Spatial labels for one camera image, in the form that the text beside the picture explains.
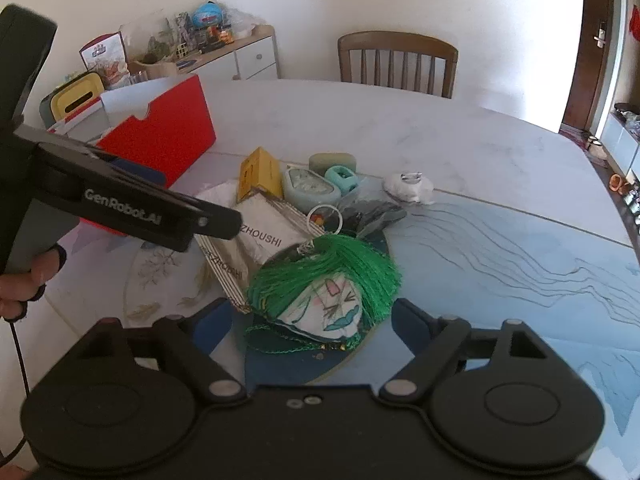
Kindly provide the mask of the person left hand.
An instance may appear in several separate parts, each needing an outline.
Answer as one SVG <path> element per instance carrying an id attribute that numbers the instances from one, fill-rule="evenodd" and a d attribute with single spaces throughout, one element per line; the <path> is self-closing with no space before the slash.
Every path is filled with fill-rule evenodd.
<path id="1" fill-rule="evenodd" d="M 38 300 L 51 278 L 66 263 L 66 251 L 59 244 L 36 257 L 26 273 L 2 274 L 0 278 L 1 317 L 17 321 L 26 315 L 26 304 Z"/>

